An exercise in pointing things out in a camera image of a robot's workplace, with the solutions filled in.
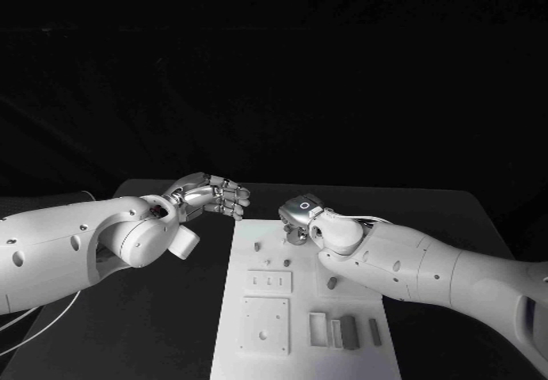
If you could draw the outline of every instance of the cable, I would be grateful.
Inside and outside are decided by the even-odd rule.
[[[393,222],[388,222],[385,219],[382,218],[377,218],[375,216],[345,216],[345,215],[341,215],[338,214],[336,212],[333,212],[333,209],[331,208],[326,208],[326,214],[332,217],[338,217],[338,218],[348,218],[348,219],[367,219],[367,220],[375,220],[377,222],[384,222],[384,223],[390,223],[390,224],[394,224]]]
[[[0,353],[0,356],[6,355],[9,352],[12,352],[15,349],[18,349],[29,340],[34,340],[48,329],[49,327],[52,326],[52,324],[58,321],[58,319],[64,316],[64,314],[67,313],[67,310],[70,310],[72,304],[74,304],[74,301],[77,300],[78,296],[80,296],[80,292],[77,293],[74,299],[72,299],[72,302],[68,304],[67,306],[67,309],[64,310],[64,312],[59,314],[59,316],[54,319],[54,322],[26,340],[23,341],[22,343],[19,343],[15,347],[12,347],[8,351],[5,351],[3,353]]]
[[[35,309],[31,309],[23,315],[16,317],[3,327],[0,327],[0,331],[3,331],[10,325],[18,323],[36,309],[38,307]]]

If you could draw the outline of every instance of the table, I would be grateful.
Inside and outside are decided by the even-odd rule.
[[[129,180],[114,196],[162,194],[173,180]],[[290,184],[243,184],[248,219],[308,192],[344,215],[375,215],[459,248],[512,258],[476,198],[466,192]],[[58,323],[13,356],[2,380],[209,378],[234,220],[205,213],[186,224],[201,243],[186,261],[165,254],[85,289]],[[44,307],[34,335],[74,296]],[[440,306],[384,298],[403,379],[544,379],[507,339]]]

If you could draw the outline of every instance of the robotic hand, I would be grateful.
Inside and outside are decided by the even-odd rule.
[[[243,219],[250,191],[204,173],[162,196],[126,196],[23,212],[0,221],[0,315],[46,305],[143,268],[169,250],[186,259],[199,237],[183,226],[202,211]]]
[[[449,307],[486,323],[548,377],[548,262],[457,249],[371,216],[342,216],[312,194],[279,209],[287,241],[320,247],[341,276],[400,301]]]

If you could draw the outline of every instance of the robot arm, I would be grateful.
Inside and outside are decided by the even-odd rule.
[[[486,323],[548,377],[548,262],[457,249],[374,217],[345,217],[310,194],[280,207],[287,241],[320,247],[326,268],[387,297],[449,307]]]
[[[5,218],[0,314],[57,301],[119,270],[143,268],[166,250],[186,259],[199,237],[179,223],[204,210],[241,220],[248,197],[233,181],[196,173],[163,196],[75,203]]]

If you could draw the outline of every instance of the hole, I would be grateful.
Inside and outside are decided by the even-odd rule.
[[[71,236],[71,245],[72,245],[72,249],[75,251],[78,251],[80,250],[80,237],[77,235]]]
[[[18,251],[13,254],[13,263],[18,265],[18,267],[21,267],[23,265],[23,262],[25,262],[25,254],[23,252]]]

